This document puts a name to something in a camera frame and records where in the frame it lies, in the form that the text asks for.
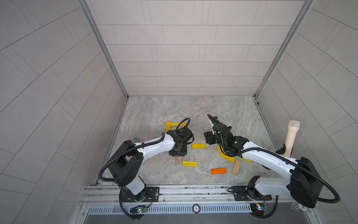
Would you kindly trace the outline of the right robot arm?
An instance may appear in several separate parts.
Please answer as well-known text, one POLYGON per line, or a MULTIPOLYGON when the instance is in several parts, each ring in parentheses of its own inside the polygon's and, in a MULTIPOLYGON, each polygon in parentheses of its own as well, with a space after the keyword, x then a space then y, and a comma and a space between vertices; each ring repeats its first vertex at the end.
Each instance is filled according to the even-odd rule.
POLYGON ((280 178, 253 177, 247 188, 253 188, 256 194, 290 197, 308 208, 315 208, 317 202, 340 202, 337 191, 320 177, 309 159, 289 158, 247 138, 234 136, 231 126, 218 121, 217 117, 212 117, 211 123, 212 130, 204 133, 207 144, 217 144, 228 157, 252 160, 280 175, 280 178))

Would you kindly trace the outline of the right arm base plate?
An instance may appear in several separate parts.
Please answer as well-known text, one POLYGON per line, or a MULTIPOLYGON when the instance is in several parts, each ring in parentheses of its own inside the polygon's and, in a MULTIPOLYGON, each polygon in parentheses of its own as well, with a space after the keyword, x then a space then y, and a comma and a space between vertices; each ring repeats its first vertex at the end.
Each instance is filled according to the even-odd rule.
POLYGON ((254 187, 248 186, 232 186, 228 188, 228 192, 234 195, 235 201, 271 201, 272 196, 261 195, 254 187))

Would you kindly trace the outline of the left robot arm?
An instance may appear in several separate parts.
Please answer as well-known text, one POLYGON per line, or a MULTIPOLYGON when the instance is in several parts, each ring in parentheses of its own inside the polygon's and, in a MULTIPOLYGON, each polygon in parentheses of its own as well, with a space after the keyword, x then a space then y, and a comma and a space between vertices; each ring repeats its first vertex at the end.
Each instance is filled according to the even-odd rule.
POLYGON ((138 175, 142 162, 164 152, 172 157, 185 156, 193 139, 192 131, 183 127, 146 142, 127 140, 100 169, 98 179, 126 187, 136 201, 142 201, 147 194, 147 185, 138 175))

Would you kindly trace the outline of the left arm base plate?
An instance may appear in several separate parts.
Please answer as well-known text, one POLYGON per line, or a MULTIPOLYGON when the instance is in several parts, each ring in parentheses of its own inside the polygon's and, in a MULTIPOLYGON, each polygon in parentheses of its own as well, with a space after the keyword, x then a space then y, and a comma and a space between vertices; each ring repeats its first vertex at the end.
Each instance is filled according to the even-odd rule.
POLYGON ((125 203, 158 202, 159 190, 159 187, 145 187, 138 195, 134 195, 129 189, 124 188, 120 199, 125 203))

